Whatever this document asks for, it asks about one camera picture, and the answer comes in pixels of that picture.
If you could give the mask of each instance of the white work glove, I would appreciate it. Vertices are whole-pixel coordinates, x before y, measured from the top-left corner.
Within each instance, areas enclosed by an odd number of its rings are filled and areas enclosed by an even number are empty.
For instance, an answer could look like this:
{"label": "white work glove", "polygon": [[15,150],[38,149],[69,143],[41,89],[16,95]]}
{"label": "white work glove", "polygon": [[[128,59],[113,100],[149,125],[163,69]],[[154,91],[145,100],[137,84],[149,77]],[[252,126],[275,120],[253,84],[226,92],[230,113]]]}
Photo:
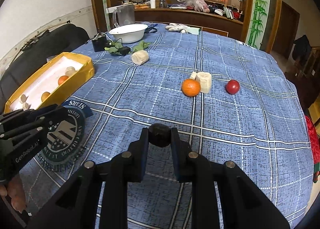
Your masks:
{"label": "white work glove", "polygon": [[188,33],[188,26],[183,24],[176,24],[176,23],[170,23],[169,26],[166,26],[165,29],[167,29],[170,32],[180,32],[180,33]]}

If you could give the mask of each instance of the doorway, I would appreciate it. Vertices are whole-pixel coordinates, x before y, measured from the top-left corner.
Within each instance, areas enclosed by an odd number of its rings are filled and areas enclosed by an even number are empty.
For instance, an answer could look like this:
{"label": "doorway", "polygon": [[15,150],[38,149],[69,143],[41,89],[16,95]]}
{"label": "doorway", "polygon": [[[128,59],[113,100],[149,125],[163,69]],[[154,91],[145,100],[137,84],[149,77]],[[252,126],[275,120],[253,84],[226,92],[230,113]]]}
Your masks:
{"label": "doorway", "polygon": [[288,59],[295,40],[300,14],[282,2],[279,27],[272,50]]}

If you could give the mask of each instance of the white bowl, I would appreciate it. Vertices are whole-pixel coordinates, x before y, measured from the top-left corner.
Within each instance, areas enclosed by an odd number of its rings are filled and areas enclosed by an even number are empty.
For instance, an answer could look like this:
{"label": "white bowl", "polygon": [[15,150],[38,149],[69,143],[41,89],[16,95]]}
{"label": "white bowl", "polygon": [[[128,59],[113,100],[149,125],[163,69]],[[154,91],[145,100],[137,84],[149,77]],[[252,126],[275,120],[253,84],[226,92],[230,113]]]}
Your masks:
{"label": "white bowl", "polygon": [[115,40],[122,39],[122,44],[134,43],[142,39],[144,30],[148,27],[145,24],[130,24],[116,27],[109,31]]}

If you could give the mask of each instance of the circular logo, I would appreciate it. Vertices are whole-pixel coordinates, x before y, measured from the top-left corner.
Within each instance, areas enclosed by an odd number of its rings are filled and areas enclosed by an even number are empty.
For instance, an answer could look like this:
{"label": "circular logo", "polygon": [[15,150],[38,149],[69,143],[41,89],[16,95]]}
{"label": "circular logo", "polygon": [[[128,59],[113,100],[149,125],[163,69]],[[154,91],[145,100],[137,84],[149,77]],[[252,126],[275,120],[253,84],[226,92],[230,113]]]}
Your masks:
{"label": "circular logo", "polygon": [[48,144],[38,154],[42,165],[55,172],[69,169],[83,151],[85,116],[81,109],[65,106],[68,117],[48,129]]}

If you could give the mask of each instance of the plastic bag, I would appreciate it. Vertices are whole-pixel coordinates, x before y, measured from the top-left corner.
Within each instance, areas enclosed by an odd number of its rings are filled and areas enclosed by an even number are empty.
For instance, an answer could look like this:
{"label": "plastic bag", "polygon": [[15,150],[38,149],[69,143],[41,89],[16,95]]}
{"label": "plastic bag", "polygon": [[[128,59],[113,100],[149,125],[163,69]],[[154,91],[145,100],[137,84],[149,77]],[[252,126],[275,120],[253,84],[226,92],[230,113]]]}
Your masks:
{"label": "plastic bag", "polygon": [[186,3],[186,6],[194,7],[195,10],[201,11],[201,12],[209,12],[209,8],[207,3],[204,2],[204,0],[177,0],[177,1],[184,1]]}

